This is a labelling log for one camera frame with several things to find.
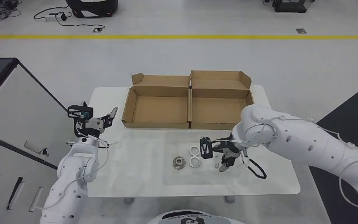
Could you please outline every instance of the box lid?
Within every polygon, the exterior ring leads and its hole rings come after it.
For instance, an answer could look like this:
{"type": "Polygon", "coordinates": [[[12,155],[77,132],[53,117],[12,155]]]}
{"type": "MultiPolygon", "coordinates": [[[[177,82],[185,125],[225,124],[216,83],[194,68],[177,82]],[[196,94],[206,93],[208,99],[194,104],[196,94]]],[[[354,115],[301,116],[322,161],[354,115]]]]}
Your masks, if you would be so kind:
{"type": "Polygon", "coordinates": [[[193,89],[249,90],[251,78],[241,71],[191,71],[193,89]]]}

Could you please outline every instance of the black mat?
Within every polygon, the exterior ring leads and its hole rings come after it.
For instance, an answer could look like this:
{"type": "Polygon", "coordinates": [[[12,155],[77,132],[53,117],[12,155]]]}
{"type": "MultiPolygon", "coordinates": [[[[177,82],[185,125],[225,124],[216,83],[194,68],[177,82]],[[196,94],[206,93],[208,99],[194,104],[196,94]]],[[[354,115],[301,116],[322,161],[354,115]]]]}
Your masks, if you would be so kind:
{"type": "MultiPolygon", "coordinates": [[[[342,140],[358,146],[358,93],[317,124],[338,132],[342,140]]],[[[342,197],[338,177],[315,167],[310,167],[310,170],[332,224],[358,223],[358,208],[348,204],[342,197]]],[[[358,194],[354,188],[343,181],[342,189],[351,202],[358,204],[358,194]]]]}

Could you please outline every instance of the power strip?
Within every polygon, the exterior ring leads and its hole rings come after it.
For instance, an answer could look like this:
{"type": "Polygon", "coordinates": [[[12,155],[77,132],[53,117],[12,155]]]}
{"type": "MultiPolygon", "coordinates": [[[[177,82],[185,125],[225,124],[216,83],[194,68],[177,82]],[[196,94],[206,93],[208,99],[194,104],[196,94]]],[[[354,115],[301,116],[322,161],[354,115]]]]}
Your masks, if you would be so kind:
{"type": "Polygon", "coordinates": [[[59,13],[50,13],[44,16],[46,21],[66,21],[67,16],[63,12],[59,13]]]}

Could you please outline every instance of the black equipment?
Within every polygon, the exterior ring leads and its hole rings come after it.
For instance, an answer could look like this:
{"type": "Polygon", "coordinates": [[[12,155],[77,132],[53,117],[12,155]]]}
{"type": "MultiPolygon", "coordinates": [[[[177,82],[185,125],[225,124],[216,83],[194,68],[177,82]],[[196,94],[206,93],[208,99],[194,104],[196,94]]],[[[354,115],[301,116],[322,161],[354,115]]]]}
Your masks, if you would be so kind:
{"type": "Polygon", "coordinates": [[[117,11],[118,0],[66,0],[77,18],[111,17],[117,11]]]}
{"type": "Polygon", "coordinates": [[[275,12],[300,12],[304,13],[315,0],[274,0],[272,6],[275,12]]]}

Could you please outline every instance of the table leg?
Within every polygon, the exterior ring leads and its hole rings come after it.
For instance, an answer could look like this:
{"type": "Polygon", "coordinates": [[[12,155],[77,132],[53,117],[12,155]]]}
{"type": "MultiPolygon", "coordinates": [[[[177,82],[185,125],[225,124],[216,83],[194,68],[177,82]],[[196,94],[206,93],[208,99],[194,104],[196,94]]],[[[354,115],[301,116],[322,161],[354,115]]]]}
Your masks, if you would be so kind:
{"type": "Polygon", "coordinates": [[[132,204],[134,202],[134,198],[123,198],[123,202],[125,204],[132,204]]]}
{"type": "Polygon", "coordinates": [[[232,204],[235,202],[235,196],[224,196],[224,201],[228,204],[232,204]]]}

